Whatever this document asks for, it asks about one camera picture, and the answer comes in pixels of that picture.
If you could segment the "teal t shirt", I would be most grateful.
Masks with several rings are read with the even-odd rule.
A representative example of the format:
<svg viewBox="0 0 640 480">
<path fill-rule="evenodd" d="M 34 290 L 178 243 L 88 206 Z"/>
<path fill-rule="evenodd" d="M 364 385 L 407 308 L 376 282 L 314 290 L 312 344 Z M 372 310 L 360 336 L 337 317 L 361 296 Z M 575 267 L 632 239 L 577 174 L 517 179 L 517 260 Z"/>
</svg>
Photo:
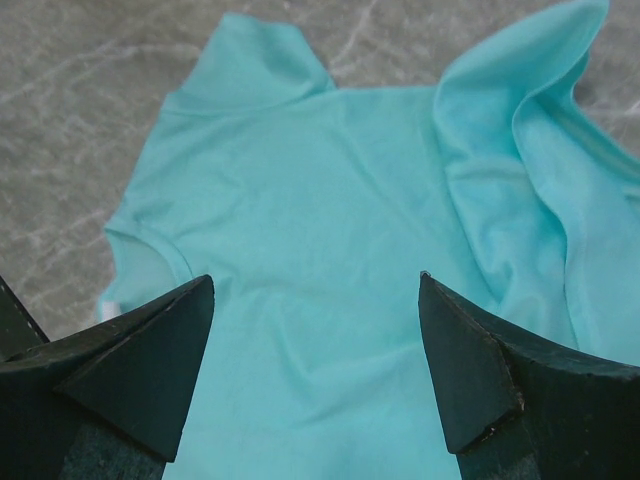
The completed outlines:
<svg viewBox="0 0 640 480">
<path fill-rule="evenodd" d="M 434 86 L 340 88 L 294 26 L 224 16 L 106 225 L 130 311 L 200 275 L 215 314 L 168 479 L 455 479 L 421 271 L 639 360 L 639 162 L 573 91 L 608 12 L 549 7 Z"/>
</svg>

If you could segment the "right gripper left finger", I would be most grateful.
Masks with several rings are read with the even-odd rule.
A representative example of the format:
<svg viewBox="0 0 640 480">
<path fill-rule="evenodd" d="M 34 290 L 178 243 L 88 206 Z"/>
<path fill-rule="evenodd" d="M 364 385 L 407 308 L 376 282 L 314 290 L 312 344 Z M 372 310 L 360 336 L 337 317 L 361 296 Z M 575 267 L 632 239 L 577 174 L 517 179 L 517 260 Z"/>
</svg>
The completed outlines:
<svg viewBox="0 0 640 480">
<path fill-rule="evenodd" d="M 211 329 L 201 276 L 52 341 L 1 290 L 1 475 L 158 479 L 175 460 Z"/>
</svg>

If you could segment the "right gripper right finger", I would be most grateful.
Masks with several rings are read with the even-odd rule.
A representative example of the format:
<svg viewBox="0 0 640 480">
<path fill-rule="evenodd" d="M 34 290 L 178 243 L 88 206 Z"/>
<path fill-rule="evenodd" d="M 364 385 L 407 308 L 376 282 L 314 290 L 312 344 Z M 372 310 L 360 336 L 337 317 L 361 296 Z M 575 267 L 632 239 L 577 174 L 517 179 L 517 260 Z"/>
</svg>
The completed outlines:
<svg viewBox="0 0 640 480">
<path fill-rule="evenodd" d="M 424 272 L 419 318 L 464 479 L 636 479 L 639 369 L 549 341 Z"/>
</svg>

